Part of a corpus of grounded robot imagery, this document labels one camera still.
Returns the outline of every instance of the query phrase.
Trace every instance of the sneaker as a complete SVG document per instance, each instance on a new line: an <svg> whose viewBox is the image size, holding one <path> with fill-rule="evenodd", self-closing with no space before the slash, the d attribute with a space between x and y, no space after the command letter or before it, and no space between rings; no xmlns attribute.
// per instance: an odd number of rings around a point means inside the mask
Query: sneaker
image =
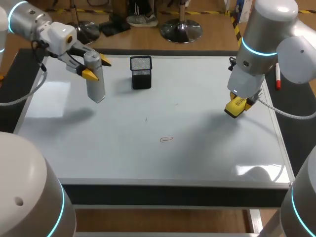
<svg viewBox="0 0 316 237"><path fill-rule="evenodd" d="M145 15L129 16L126 21L131 26L136 27L155 27L158 25L158 20L155 15L151 15L150 17Z"/></svg>

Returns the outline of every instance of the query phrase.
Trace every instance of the wooden floor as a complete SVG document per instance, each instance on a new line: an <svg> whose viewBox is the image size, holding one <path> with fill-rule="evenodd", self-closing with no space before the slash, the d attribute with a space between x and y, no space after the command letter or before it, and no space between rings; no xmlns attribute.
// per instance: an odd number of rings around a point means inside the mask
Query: wooden floor
<svg viewBox="0 0 316 237"><path fill-rule="evenodd" d="M42 9L48 8L52 0L31 0ZM58 8L68 7L68 0L59 0ZM159 10L167 9L164 3ZM297 0L299 9L316 10L316 1ZM76 0L78 8L91 9L85 0ZM221 0L192 0L190 11L222 10ZM55 21L68 23L69 13L51 14ZM176 16L158 14L159 25ZM190 44L170 43L160 36L159 28L132 28L130 31L105 37L91 46L95 48L120 49L160 49L160 50L238 50L237 40L231 20L223 14L187 16L199 22L204 30L201 39ZM300 14L300 19L316 30L316 14ZM108 21L108 15L79 13L80 20L91 20L97 23ZM243 34L246 24L240 24ZM14 35L8 36L5 60L1 72L9 69L19 48L30 47L30 43ZM316 94L316 81L311 82ZM275 210L262 210L262 220L266 223ZM79 231L104 232L224 232L246 233L249 231L247 219L242 210L77 210Z"/></svg>

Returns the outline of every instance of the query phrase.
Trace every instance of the pen mark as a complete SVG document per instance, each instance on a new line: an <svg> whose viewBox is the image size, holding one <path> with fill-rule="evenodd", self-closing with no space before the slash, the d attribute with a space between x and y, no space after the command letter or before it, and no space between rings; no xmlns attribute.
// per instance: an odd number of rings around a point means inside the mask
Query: pen mark
<svg viewBox="0 0 316 237"><path fill-rule="evenodd" d="M161 143L164 143L164 142L168 142L168 141L171 141L173 140L174 137L163 137L160 139L160 142Z"/></svg>

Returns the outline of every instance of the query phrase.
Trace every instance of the chrome stool base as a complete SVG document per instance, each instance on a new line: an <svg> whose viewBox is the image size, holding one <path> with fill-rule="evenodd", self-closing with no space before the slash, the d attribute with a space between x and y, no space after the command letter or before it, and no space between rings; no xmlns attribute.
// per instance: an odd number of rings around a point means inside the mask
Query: chrome stool base
<svg viewBox="0 0 316 237"><path fill-rule="evenodd" d="M99 25L94 22L79 21L79 24L71 22L68 25L75 27L77 39L83 44L93 43L100 37Z"/></svg>
<svg viewBox="0 0 316 237"><path fill-rule="evenodd" d="M203 35L203 28L198 22L172 19L164 23L160 29L162 37L174 43L191 43Z"/></svg>

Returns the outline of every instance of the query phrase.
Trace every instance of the whiteboard surface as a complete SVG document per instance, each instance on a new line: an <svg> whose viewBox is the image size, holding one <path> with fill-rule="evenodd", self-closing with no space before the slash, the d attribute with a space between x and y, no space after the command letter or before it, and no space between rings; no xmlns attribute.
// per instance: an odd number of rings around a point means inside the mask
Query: whiteboard surface
<svg viewBox="0 0 316 237"><path fill-rule="evenodd" d="M132 90L129 57L109 57L100 104L82 78L47 59L47 82L16 133L40 149L63 184L288 186L274 113L260 103L237 119L224 112L228 57L154 56L148 90Z"/></svg>

